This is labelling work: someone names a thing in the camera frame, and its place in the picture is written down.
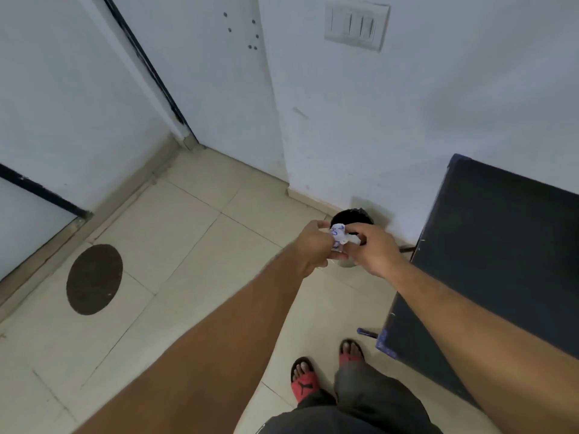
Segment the white door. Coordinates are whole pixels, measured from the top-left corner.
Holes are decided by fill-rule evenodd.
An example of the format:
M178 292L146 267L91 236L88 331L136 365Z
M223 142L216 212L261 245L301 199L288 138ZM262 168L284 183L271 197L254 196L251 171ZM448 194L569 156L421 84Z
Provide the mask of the white door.
M288 182L258 0L112 0L198 142Z
M92 215L0 163L0 281L73 220Z

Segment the white wall switch plate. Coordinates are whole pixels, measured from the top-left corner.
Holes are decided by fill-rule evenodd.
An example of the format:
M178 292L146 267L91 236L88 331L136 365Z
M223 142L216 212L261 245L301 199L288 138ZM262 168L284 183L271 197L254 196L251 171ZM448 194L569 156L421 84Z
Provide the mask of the white wall switch plate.
M326 0L324 39L380 52L391 6L358 0Z

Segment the person's left forearm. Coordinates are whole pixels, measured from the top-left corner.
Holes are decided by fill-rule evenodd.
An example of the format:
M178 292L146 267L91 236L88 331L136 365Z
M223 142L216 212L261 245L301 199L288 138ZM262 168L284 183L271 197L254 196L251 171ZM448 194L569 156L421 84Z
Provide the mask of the person's left forearm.
M307 268L293 241L74 434L232 434Z

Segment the dark table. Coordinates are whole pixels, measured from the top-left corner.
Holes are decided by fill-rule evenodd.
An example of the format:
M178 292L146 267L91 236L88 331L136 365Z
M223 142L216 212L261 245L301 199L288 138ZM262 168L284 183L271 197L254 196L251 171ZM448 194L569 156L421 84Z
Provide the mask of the dark table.
M455 154L410 262L579 359L579 194Z

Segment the person's left hand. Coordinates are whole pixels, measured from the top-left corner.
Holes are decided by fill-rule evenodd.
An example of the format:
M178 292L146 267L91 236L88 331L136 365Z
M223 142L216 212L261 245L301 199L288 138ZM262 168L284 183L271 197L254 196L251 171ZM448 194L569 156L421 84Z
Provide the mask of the person's left hand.
M283 250L289 273L293 277L305 279L316 268L326 267L329 260L347 261L349 257L332 250L333 245L332 236L317 236L313 233L313 220L310 221Z

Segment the grey trousers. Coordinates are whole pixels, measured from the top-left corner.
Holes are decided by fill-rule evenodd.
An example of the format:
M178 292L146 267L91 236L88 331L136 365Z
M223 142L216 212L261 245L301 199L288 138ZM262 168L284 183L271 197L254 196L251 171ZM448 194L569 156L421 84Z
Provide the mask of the grey trousers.
M321 388L256 434L443 434L405 385L366 362L339 368L334 389L337 397Z

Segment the person's right hand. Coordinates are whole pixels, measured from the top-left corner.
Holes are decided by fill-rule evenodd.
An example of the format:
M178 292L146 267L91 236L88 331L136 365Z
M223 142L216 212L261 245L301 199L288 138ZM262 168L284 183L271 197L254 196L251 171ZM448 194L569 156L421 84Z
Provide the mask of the person's right hand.
M370 274L390 281L396 274L410 267L410 262L400 253L393 236L380 226L373 225L366 243L346 252L358 266Z

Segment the red slide sandal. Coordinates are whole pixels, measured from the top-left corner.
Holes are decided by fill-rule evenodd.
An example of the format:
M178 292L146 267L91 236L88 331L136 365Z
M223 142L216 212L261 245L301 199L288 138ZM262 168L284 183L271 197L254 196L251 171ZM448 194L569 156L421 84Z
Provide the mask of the red slide sandal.
M339 346L339 367L344 367L350 362L365 362L365 356L358 342L345 338Z
M297 404L321 389L315 368L308 357L300 357L294 361L290 377Z

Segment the dark oval floor mat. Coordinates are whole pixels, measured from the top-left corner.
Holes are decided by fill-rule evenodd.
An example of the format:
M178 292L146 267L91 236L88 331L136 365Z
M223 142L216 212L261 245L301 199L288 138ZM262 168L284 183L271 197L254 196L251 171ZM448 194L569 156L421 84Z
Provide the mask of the dark oval floor mat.
M66 283L71 308L83 316L105 309L116 296L123 274L123 261L115 247L88 247L74 261Z

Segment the black waste bin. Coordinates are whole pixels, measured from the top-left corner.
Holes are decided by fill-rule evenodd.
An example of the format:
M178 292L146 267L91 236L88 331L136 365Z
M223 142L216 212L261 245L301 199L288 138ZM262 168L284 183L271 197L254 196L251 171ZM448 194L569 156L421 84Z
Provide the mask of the black waste bin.
M363 208L347 209L337 213L330 221L330 226L334 224L367 223L374 225L374 220Z

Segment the white paper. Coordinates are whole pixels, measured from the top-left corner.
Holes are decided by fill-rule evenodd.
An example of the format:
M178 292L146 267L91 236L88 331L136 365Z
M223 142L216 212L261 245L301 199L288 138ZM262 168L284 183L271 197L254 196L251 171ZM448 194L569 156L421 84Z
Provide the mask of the white paper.
M349 235L345 232L344 226L345 224L334 224L331 226L332 239L334 241L333 250L346 253L365 244L366 236Z

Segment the person's right forearm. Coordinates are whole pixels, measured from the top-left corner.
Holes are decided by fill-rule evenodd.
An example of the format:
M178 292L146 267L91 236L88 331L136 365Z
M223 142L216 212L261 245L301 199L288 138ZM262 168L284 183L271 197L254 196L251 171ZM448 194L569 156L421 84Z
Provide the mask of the person's right forearm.
M503 434L579 434L579 360L478 306L404 258L383 277Z

